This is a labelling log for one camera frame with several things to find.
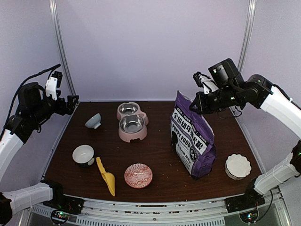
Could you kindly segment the front aluminium rail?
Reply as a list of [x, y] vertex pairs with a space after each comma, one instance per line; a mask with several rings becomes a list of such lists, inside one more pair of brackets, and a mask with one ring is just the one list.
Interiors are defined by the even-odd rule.
[[230, 213], [224, 199], [134, 203], [86, 199], [80, 214], [35, 205], [29, 226], [289, 226], [278, 194], [265, 204]]

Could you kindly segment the yellow plastic scoop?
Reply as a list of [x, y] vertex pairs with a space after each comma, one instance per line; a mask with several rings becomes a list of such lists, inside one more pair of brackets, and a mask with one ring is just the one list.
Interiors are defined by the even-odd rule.
[[97, 163], [98, 169], [101, 173], [101, 176], [108, 187], [110, 194], [115, 197], [115, 195], [116, 195], [115, 176], [112, 173], [107, 172], [105, 170], [100, 157], [96, 157], [96, 163]]

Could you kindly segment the left aluminium frame post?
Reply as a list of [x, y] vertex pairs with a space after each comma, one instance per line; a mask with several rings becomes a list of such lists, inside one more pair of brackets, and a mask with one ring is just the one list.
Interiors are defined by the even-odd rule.
[[63, 44], [63, 37], [62, 37], [62, 31], [60, 27], [60, 21], [59, 21], [59, 14], [57, 10], [57, 1], [56, 0], [49, 0], [49, 6], [50, 6], [50, 14], [54, 26], [54, 31], [55, 31], [55, 37], [56, 37], [56, 42], [58, 46], [58, 51], [59, 51], [59, 56], [60, 56], [60, 61], [61, 61], [61, 66], [64, 72], [64, 75], [66, 76], [67, 80], [67, 86], [72, 95], [77, 95], [75, 86], [73, 84], [73, 80], [71, 77], [70, 69], [68, 66], [68, 61], [65, 53], [65, 48]]

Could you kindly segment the pink double pet feeder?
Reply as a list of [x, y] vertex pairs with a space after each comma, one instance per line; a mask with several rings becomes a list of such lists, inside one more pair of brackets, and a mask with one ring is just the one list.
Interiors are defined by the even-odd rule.
[[124, 102], [117, 108], [119, 120], [119, 137], [124, 142], [146, 138], [149, 123], [148, 116], [136, 102]]

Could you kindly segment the light blue ceramic bowl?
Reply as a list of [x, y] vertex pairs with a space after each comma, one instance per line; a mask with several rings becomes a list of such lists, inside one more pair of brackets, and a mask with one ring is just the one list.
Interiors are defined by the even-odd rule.
[[101, 126], [101, 120], [100, 113], [97, 113], [85, 123], [85, 127], [88, 129], [97, 129]]

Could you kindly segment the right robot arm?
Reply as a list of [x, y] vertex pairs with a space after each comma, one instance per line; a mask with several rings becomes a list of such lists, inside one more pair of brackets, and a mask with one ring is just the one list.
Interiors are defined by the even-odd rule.
[[[203, 91], [197, 92], [190, 110], [199, 114], [218, 113], [231, 106], [241, 109], [250, 103], [274, 116], [296, 136], [301, 135], [301, 108], [276, 84], [254, 74], [244, 80], [232, 59], [227, 58], [209, 69], [210, 76], [196, 72], [193, 79]], [[253, 179], [241, 197], [241, 204], [250, 208], [270, 189], [301, 174], [301, 144], [268, 172]]]

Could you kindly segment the white scalloped ceramic bowl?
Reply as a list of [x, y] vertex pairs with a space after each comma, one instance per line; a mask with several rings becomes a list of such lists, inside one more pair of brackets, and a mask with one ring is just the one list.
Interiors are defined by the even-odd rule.
[[225, 172], [233, 180], [246, 178], [252, 170], [250, 161], [241, 154], [228, 156], [225, 162]]

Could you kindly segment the red patterned ceramic dish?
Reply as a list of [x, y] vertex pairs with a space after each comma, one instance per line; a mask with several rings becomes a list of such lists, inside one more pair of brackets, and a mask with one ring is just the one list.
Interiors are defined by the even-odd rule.
[[131, 188], [142, 189], [147, 187], [153, 179], [153, 172], [143, 163], [130, 165], [124, 173], [124, 180]]

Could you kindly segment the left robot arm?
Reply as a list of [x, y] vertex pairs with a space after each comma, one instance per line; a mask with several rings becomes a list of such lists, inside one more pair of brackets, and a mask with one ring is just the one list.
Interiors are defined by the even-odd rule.
[[[47, 96], [45, 89], [37, 82], [23, 85], [17, 93], [19, 105], [16, 113], [9, 117], [4, 126], [0, 142], [0, 174], [3, 176], [15, 154], [28, 141], [34, 130], [53, 114], [72, 115], [78, 103], [78, 95], [66, 99]], [[0, 223], [7, 224], [13, 215], [37, 203], [50, 201], [57, 209], [67, 206], [63, 186], [54, 181], [39, 182], [34, 186], [0, 194]]]

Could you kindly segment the black white ceramic bowl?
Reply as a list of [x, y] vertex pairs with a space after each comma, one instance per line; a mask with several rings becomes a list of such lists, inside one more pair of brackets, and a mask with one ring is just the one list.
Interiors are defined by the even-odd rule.
[[72, 159], [79, 167], [90, 167], [95, 162], [94, 149], [89, 145], [80, 145], [74, 149]]

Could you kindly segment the aluminium frame post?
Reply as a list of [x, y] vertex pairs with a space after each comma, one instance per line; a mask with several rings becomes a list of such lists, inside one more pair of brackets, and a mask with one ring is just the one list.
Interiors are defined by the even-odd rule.
[[256, 0], [249, 0], [245, 32], [244, 32], [242, 47], [238, 59], [238, 70], [240, 72], [243, 71], [244, 64], [246, 62], [247, 51], [248, 51], [248, 47], [251, 41], [251, 36], [253, 31], [255, 13], [256, 13]]
[[49, 0], [49, 6], [50, 6], [50, 14], [54, 26], [54, 31], [55, 31], [55, 37], [56, 37], [56, 42], [58, 46], [58, 51], [59, 51], [59, 56], [60, 56], [60, 61], [61, 61], [61, 66], [64, 72], [64, 75], [66, 76], [67, 80], [67, 86], [72, 95], [77, 95], [75, 86], [73, 84], [73, 80], [71, 77], [70, 69], [68, 66], [68, 61], [65, 53], [65, 48], [63, 44], [63, 37], [62, 37], [62, 31], [60, 27], [60, 21], [59, 21], [59, 14], [57, 10], [57, 1], [56, 0]]

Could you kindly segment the right aluminium frame post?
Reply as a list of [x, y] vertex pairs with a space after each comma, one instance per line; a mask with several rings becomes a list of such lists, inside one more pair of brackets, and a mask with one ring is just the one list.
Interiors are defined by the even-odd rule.
[[256, 13], [256, 0], [249, 0], [245, 32], [244, 32], [242, 47], [238, 59], [238, 70], [240, 72], [243, 71], [244, 64], [246, 62], [247, 51], [248, 51], [248, 47], [251, 41], [251, 36], [253, 31], [255, 13]]

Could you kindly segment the purple puppy food bag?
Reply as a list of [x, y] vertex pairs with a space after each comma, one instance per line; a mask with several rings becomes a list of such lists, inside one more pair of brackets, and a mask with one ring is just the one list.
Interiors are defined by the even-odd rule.
[[202, 115], [190, 110], [191, 103], [177, 92], [170, 116], [171, 146], [189, 175], [197, 180], [212, 171], [216, 147], [212, 128]]

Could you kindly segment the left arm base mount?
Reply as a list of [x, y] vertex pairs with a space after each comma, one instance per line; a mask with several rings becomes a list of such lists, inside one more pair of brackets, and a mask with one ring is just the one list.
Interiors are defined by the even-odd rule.
[[62, 202], [51, 201], [50, 206], [54, 210], [50, 214], [50, 219], [54, 224], [65, 224], [72, 215], [81, 213], [83, 204], [83, 199], [71, 196], [64, 196]]

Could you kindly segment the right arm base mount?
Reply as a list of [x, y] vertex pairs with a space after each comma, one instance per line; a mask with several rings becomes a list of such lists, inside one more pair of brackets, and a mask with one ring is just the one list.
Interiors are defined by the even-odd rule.
[[273, 203], [273, 195], [266, 211], [260, 215], [258, 207], [266, 203], [263, 196], [252, 197], [243, 194], [225, 199], [228, 213], [239, 212], [240, 220], [248, 225], [258, 223], [266, 216]]

